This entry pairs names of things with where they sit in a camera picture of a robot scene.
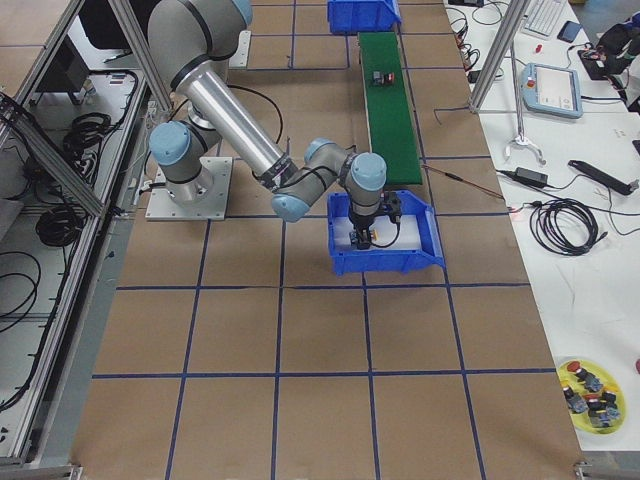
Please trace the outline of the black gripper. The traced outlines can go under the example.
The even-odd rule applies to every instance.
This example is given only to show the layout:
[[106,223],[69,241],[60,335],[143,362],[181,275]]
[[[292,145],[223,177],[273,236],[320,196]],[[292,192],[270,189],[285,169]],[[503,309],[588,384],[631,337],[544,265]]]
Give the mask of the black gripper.
[[374,244],[374,238],[371,225],[379,213],[379,206],[362,207],[356,204],[349,206],[348,217],[354,230],[349,233],[350,243],[356,250],[361,249],[361,241],[359,235],[364,235],[364,249],[370,249]]

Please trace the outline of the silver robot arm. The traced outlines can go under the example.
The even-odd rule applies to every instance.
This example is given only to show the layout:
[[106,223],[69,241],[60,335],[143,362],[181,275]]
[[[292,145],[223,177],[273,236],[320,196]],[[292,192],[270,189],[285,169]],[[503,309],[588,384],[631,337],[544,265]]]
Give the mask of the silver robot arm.
[[296,222],[333,183],[348,194],[352,241],[373,247],[371,227],[385,214],[382,205],[387,166],[375,153],[351,153],[324,138],[314,140],[305,164],[292,159],[251,116],[226,83],[226,64],[239,35],[252,22],[248,1],[161,1],[148,21],[151,57],[162,81],[191,103],[190,125],[170,123],[182,151],[158,161],[185,167],[186,149],[197,134],[212,129],[250,166],[256,180],[272,192],[274,212]]

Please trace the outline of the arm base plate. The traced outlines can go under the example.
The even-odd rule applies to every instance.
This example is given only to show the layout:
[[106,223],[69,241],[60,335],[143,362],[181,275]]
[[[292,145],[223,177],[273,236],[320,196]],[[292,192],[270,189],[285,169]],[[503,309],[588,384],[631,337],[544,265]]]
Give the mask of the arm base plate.
[[246,69],[249,62],[252,32],[243,30],[238,36],[236,52],[229,59],[229,68],[232,70]]
[[150,221],[222,221],[225,218],[232,177],[231,157],[200,158],[200,176],[191,183],[166,182],[158,168],[155,181],[165,186],[154,188],[146,209]]

